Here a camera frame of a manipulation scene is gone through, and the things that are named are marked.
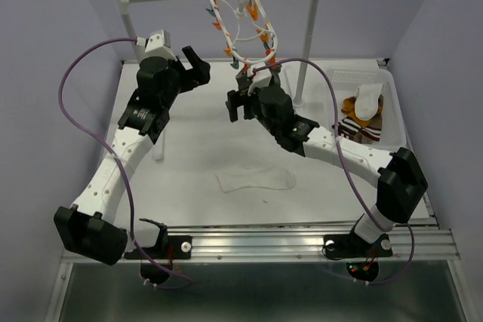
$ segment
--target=wall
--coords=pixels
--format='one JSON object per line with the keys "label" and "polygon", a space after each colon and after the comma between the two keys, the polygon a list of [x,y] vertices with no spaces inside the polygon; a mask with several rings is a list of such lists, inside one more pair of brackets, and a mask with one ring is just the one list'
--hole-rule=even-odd
{"label": "wall", "polygon": [[[54,213],[83,189],[100,152],[61,115],[57,87],[106,35],[88,0],[0,0],[0,9],[0,320],[37,321],[62,251]],[[66,87],[66,106],[100,133],[119,69],[112,48],[98,51]]]}
{"label": "wall", "polygon": [[480,308],[482,4],[425,0],[390,62],[436,216],[453,229]]}
{"label": "wall", "polygon": [[[302,53],[309,0],[261,0],[278,33],[283,57]],[[125,34],[112,0],[90,0],[111,37]],[[423,0],[321,0],[315,25],[314,57],[390,57]],[[225,57],[221,35],[205,11],[206,0],[177,0],[132,5],[138,34],[171,32],[180,54],[192,45],[202,57]],[[118,49],[133,58],[128,46]]]}

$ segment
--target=gray floor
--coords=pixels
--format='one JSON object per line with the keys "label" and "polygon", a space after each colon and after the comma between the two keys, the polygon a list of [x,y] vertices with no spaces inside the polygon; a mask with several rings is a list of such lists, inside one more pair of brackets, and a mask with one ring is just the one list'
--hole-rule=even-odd
{"label": "gray floor", "polygon": [[[331,265],[343,273],[343,265]],[[402,263],[381,265],[381,278]],[[459,321],[446,262],[415,262],[400,280],[364,287],[329,265],[184,265],[187,290],[144,287],[139,265],[75,265],[61,321]]]}

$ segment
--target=white basket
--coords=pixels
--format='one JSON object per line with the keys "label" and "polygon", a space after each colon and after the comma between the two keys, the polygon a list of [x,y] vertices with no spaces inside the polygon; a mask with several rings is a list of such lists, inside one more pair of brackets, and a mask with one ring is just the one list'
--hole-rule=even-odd
{"label": "white basket", "polygon": [[[384,97],[383,106],[383,128],[379,142],[371,141],[371,147],[375,149],[385,149],[396,151],[400,147],[406,146],[405,126],[402,120],[401,108],[399,106],[398,94],[395,90],[394,78],[391,73],[384,69],[377,70],[354,70],[354,69],[328,69],[327,76],[331,80],[337,99],[337,109],[339,109],[339,121],[344,115],[340,110],[343,101],[354,96],[355,90],[361,84],[383,83],[382,95]],[[334,124],[334,107],[329,92],[324,92],[323,114],[325,117],[324,126],[331,130]]]}

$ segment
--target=vertical post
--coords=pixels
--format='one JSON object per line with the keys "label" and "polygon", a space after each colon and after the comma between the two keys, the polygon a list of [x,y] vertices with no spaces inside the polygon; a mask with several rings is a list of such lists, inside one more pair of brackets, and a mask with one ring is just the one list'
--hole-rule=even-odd
{"label": "vertical post", "polygon": [[[305,31],[305,41],[303,43],[302,58],[309,59],[310,46],[312,45],[312,35],[314,33],[315,18],[317,16],[318,0],[310,0],[309,19],[307,20],[307,28]],[[299,68],[299,76],[297,79],[297,89],[295,90],[294,106],[303,105],[302,92],[305,84],[305,76],[307,73],[307,63],[301,63]]]}
{"label": "vertical post", "polygon": [[[129,14],[129,0],[114,0],[118,7],[119,13],[121,14],[122,22],[126,33],[131,38],[136,38],[136,31],[134,30],[133,21],[131,20],[131,15]],[[134,54],[136,55],[136,60],[141,63],[143,60],[143,51],[141,47],[138,47],[135,43],[132,43]]]}

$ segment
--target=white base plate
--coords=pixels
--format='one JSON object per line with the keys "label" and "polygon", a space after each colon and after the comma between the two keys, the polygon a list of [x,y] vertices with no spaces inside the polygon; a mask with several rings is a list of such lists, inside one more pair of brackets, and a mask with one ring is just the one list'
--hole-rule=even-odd
{"label": "white base plate", "polygon": [[[375,60],[316,62],[322,67],[377,68]],[[298,70],[296,64],[284,66]],[[135,64],[123,67],[108,140],[136,87],[137,70]],[[229,121],[226,93],[236,89],[236,73],[228,62],[212,62],[210,83],[176,99],[165,129],[164,159],[154,161],[147,155],[131,180],[136,218],[154,219],[169,226],[342,222],[359,218],[362,209],[338,167],[286,152],[256,120],[243,120],[241,109],[240,121]],[[322,79],[308,78],[307,82]],[[284,191],[241,189],[223,194],[215,170],[250,161],[285,167],[295,175],[297,184]],[[376,189],[357,176],[354,179],[372,206]],[[428,217],[424,203],[420,203],[413,219]],[[115,225],[128,228],[126,195]],[[146,223],[136,223],[136,230],[148,228]]]}

